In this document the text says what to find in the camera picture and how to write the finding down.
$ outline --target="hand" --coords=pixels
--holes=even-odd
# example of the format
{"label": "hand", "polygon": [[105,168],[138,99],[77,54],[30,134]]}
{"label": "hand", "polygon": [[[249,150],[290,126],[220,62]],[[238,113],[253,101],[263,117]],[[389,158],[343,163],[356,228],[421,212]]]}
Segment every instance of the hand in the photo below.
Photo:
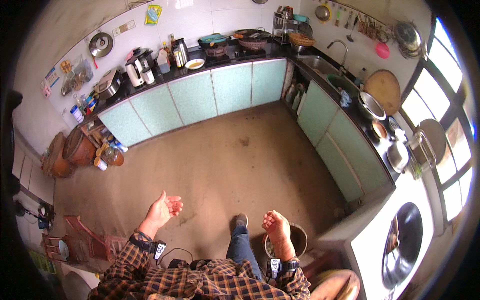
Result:
{"label": "hand", "polygon": [[290,240],[290,224],[288,220],[275,210],[264,215],[262,227],[268,234],[275,250],[275,256],[286,262],[295,256],[295,249]]}
{"label": "hand", "polygon": [[178,216],[182,211],[183,203],[178,196],[167,196],[165,191],[155,202],[150,205],[148,213],[138,230],[153,239],[159,228],[165,225],[173,216]]}

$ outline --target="person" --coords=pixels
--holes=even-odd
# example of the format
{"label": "person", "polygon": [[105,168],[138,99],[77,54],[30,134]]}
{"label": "person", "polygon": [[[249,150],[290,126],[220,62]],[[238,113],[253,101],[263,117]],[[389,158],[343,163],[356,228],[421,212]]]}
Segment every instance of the person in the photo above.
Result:
{"label": "person", "polygon": [[[299,267],[282,270],[276,278],[276,288],[262,280],[262,273],[250,249],[248,217],[245,214],[236,217],[226,259],[205,259],[191,264],[174,259],[167,269],[151,268],[149,248],[144,244],[150,244],[157,230],[170,218],[178,216],[182,207],[180,197],[167,196],[163,191],[160,198],[150,206],[145,219],[135,229],[115,262],[105,272],[98,287],[90,291],[88,298],[151,300],[310,297],[310,283]],[[299,261],[290,240],[287,219],[272,210],[264,215],[262,227],[273,244],[277,258],[282,262]]]}

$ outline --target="electric kettle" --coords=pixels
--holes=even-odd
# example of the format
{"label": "electric kettle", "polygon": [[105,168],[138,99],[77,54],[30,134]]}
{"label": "electric kettle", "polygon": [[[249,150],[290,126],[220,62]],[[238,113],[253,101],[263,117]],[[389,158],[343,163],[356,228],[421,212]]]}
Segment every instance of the electric kettle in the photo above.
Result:
{"label": "electric kettle", "polygon": [[144,84],[144,79],[142,77],[142,64],[137,57],[129,59],[125,64],[125,68],[127,69],[128,77],[133,86],[137,87]]}

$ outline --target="shoe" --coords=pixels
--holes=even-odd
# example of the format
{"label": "shoe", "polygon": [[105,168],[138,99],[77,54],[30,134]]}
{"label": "shoe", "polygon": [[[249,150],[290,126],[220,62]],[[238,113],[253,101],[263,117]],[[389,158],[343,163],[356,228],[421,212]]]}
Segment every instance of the shoe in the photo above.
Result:
{"label": "shoe", "polygon": [[235,225],[241,225],[241,226],[248,226],[248,217],[246,214],[241,213],[237,216],[237,219],[235,220]]}

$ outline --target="cabinet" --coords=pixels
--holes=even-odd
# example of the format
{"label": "cabinet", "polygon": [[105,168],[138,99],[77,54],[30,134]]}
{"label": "cabinet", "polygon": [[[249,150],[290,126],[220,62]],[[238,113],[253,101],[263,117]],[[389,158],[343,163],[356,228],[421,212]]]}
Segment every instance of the cabinet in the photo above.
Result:
{"label": "cabinet", "polygon": [[253,62],[252,106],[280,99],[286,68],[286,59]]}
{"label": "cabinet", "polygon": [[334,116],[327,131],[352,166],[365,194],[387,183],[382,162],[345,112],[340,110]]}
{"label": "cabinet", "polygon": [[168,83],[184,125],[217,115],[210,71]]}
{"label": "cabinet", "polygon": [[152,137],[129,101],[101,112],[98,118],[127,147]]}
{"label": "cabinet", "polygon": [[363,196],[358,178],[329,133],[323,135],[316,150],[347,202]]}
{"label": "cabinet", "polygon": [[212,70],[218,114],[249,108],[252,98],[252,63]]}
{"label": "cabinet", "polygon": [[297,122],[314,147],[337,110],[339,106],[333,99],[317,83],[310,81]]}
{"label": "cabinet", "polygon": [[183,125],[166,84],[147,90],[130,102],[152,135]]}

